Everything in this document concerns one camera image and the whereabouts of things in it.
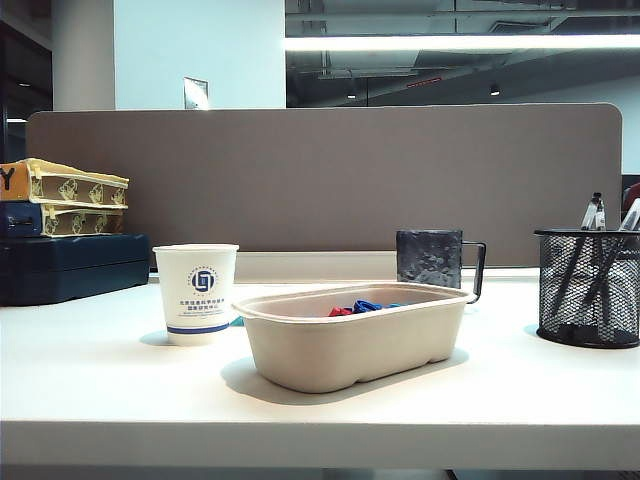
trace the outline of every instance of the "stacked trays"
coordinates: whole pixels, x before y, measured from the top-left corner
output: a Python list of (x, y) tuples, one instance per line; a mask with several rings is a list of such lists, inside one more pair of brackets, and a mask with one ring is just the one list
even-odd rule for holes
[(148, 240), (123, 234), (128, 179), (37, 158), (2, 164), (0, 176), (0, 304), (147, 282)]

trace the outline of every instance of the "mug handle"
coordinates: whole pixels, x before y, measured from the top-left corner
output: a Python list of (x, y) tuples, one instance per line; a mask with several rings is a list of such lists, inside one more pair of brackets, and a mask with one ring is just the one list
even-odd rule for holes
[(483, 242), (470, 242), (463, 240), (463, 245), (475, 245), (478, 247), (478, 259), (476, 260), (476, 274), (473, 277), (473, 293), (476, 296), (475, 300), (471, 300), (467, 303), (476, 303), (480, 299), (482, 293), (482, 279), (484, 278), (484, 261), (487, 256), (487, 244)]

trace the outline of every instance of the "glass wall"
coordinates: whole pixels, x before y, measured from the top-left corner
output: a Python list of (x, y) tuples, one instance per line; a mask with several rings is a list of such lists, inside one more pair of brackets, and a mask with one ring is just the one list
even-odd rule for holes
[(33, 113), (51, 110), (51, 51), (5, 22), (1, 24), (2, 162), (26, 156), (26, 122)]

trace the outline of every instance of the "blue stripe on cup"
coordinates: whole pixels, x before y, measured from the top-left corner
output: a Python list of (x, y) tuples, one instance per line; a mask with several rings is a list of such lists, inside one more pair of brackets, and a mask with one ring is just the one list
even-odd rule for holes
[(178, 327), (167, 326), (167, 332), (178, 333), (180, 335), (194, 335), (198, 333), (219, 332), (220, 330), (224, 330), (228, 326), (229, 326), (228, 323), (225, 323), (223, 325), (216, 325), (215, 327), (201, 327), (201, 328), (178, 328)]

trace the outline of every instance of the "ceiling pipe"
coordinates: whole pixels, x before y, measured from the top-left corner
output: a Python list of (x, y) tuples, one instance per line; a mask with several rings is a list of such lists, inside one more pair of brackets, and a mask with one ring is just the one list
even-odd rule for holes
[(430, 11), (419, 13), (287, 13), (287, 22), (328, 22), (331, 20), (416, 20), (419, 18), (458, 19), (458, 18), (495, 18), (496, 16), (515, 20), (519, 18), (530, 19), (539, 17), (564, 17), (564, 18), (597, 18), (597, 17), (640, 17), (640, 9), (615, 9), (615, 10), (463, 10), (456, 12)]

